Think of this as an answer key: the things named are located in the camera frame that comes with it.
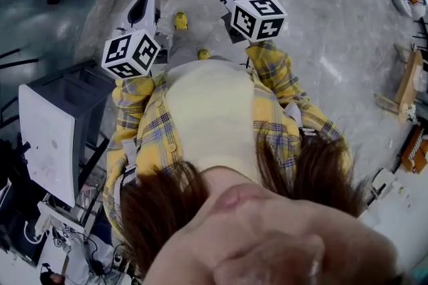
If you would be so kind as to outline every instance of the shirt sleeve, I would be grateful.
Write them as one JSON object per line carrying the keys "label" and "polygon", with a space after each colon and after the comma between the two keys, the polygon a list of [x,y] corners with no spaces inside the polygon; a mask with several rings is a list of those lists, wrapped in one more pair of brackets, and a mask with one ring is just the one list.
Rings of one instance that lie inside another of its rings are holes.
{"label": "shirt sleeve", "polygon": [[119,231],[114,213],[114,184],[127,163],[122,141],[136,139],[142,115],[153,91],[154,81],[148,77],[117,80],[113,91],[113,101],[119,108],[119,114],[116,132],[108,145],[107,180],[103,199],[107,218],[116,232]]}
{"label": "shirt sleeve", "polygon": [[302,124],[323,134],[330,140],[341,137],[334,123],[310,102],[300,87],[299,78],[292,73],[291,57],[276,48],[272,41],[263,41],[246,49],[261,82],[268,87],[283,108],[294,102],[302,115]]}

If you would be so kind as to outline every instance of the gray pants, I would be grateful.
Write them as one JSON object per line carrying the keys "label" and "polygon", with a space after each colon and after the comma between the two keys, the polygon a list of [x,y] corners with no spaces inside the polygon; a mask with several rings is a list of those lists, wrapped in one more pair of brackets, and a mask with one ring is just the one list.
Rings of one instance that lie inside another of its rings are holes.
{"label": "gray pants", "polygon": [[[230,62],[229,59],[221,56],[211,56],[210,59]],[[165,67],[165,71],[168,72],[177,66],[194,62],[196,60],[198,60],[196,44],[192,41],[190,32],[185,29],[176,30],[173,36],[173,46],[169,51],[169,60]]]}
{"label": "gray pants", "polygon": [[416,116],[428,120],[428,93],[418,91],[416,95],[415,107]]}

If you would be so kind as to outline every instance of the black and white marker cube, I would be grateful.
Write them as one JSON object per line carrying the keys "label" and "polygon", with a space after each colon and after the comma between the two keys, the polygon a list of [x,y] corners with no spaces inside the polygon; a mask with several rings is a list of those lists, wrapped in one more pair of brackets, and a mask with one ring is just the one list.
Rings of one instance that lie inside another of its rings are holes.
{"label": "black and white marker cube", "polygon": [[249,41],[258,42],[278,36],[286,16],[278,0],[239,0],[231,25]]}
{"label": "black and white marker cube", "polygon": [[160,50],[145,29],[133,31],[106,42],[101,66],[118,79],[144,77]]}

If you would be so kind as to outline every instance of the white cloth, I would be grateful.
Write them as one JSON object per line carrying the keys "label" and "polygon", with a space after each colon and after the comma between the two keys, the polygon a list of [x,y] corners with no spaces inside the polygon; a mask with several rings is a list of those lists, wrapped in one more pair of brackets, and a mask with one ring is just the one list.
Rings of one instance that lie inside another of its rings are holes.
{"label": "white cloth", "polygon": [[231,62],[191,62],[167,74],[166,102],[184,159],[200,171],[229,167],[259,181],[253,132],[254,83]]}
{"label": "white cloth", "polygon": [[[112,246],[105,244],[95,235],[89,235],[89,238],[95,242],[98,248],[96,252],[95,244],[88,240],[85,244],[83,236],[76,233],[69,234],[70,251],[68,252],[68,265],[66,270],[65,285],[104,285],[105,280],[107,285],[113,285],[118,280],[120,273],[116,270],[110,272],[110,267],[113,261],[114,249]],[[105,276],[97,276],[90,271],[88,258],[98,260],[104,267]]]}

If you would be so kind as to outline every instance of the white cable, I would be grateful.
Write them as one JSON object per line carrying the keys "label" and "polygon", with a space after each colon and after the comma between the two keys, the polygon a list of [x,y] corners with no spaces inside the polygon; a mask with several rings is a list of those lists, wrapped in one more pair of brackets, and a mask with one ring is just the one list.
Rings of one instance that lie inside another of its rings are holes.
{"label": "white cable", "polygon": [[33,244],[33,245],[38,245],[38,244],[42,241],[44,233],[40,236],[40,238],[39,238],[39,240],[38,240],[38,241],[31,241],[31,240],[28,238],[28,236],[27,236],[27,232],[26,232],[26,230],[27,230],[27,225],[28,225],[28,222],[27,222],[27,221],[25,221],[25,225],[24,225],[24,236],[25,236],[25,238],[27,239],[27,241],[28,241],[29,243],[31,243],[31,244]]}

